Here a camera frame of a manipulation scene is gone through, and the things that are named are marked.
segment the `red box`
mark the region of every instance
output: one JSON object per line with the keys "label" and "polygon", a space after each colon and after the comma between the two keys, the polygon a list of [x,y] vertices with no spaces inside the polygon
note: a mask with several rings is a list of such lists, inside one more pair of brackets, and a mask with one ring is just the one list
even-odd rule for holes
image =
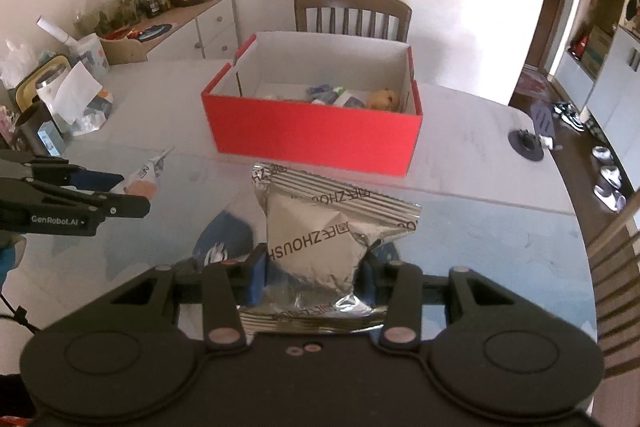
{"label": "red box", "polygon": [[[393,89],[401,112],[299,102],[309,86],[359,98]],[[286,97],[289,100],[267,100]],[[411,47],[345,35],[259,32],[202,91],[219,152],[404,176],[422,124]]]}

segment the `black cable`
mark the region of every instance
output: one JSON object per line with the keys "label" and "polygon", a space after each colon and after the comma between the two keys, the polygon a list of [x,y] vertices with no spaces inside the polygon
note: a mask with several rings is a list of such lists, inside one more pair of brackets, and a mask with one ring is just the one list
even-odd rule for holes
{"label": "black cable", "polygon": [[0,314],[0,319],[6,319],[9,321],[16,322],[21,326],[24,326],[25,328],[27,328],[34,335],[38,333],[38,331],[40,331],[40,328],[37,328],[27,320],[27,310],[25,310],[22,306],[18,306],[17,310],[14,309],[14,307],[12,307],[11,304],[9,304],[9,301],[4,298],[4,295],[2,295],[2,293],[0,293],[0,299],[2,299],[2,302],[4,302],[6,307],[9,308],[9,310],[13,314],[13,315],[8,315],[4,313]]}

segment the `black disc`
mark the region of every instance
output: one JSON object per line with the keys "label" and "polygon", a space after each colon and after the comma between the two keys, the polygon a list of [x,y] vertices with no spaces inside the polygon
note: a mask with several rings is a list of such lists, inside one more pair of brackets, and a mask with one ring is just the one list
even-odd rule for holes
{"label": "black disc", "polygon": [[538,138],[527,131],[511,131],[509,133],[509,143],[513,150],[523,158],[532,162],[540,162],[545,157]]}
{"label": "black disc", "polygon": [[598,346],[555,317],[529,322],[511,315],[481,313],[437,336],[428,362],[444,387],[473,407],[512,418],[558,415],[589,397],[602,377]]}
{"label": "black disc", "polygon": [[20,357],[34,398],[65,415],[116,419],[167,400],[193,370],[180,331],[37,334]]}

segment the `toy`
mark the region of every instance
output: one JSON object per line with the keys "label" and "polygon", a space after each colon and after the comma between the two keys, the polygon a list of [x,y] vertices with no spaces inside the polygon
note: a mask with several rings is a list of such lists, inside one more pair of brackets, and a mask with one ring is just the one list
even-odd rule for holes
{"label": "toy", "polygon": [[381,89],[369,95],[366,108],[397,112],[400,109],[400,97],[391,89]]}

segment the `wooden chair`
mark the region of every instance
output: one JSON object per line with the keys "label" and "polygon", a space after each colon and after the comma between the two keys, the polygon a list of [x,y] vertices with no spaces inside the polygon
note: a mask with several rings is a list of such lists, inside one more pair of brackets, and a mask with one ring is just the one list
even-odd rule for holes
{"label": "wooden chair", "polygon": [[[405,3],[399,0],[295,0],[294,9],[296,11],[296,30],[306,32],[306,11],[316,9],[316,32],[322,32],[322,8],[330,8],[329,33],[335,33],[336,9],[343,9],[342,34],[348,35],[350,29],[349,9],[357,10],[355,34],[362,36],[362,21],[364,12],[370,12],[369,28],[367,37],[375,37],[378,33],[376,29],[377,14],[382,14],[382,39],[391,39],[399,42],[406,42],[409,33],[409,22],[411,22],[412,10]],[[398,31],[395,37],[389,38],[389,19],[398,19]]]}
{"label": "wooden chair", "polygon": [[633,248],[640,230],[628,238],[623,230],[638,210],[640,190],[587,245],[605,378],[640,368],[640,255]]}

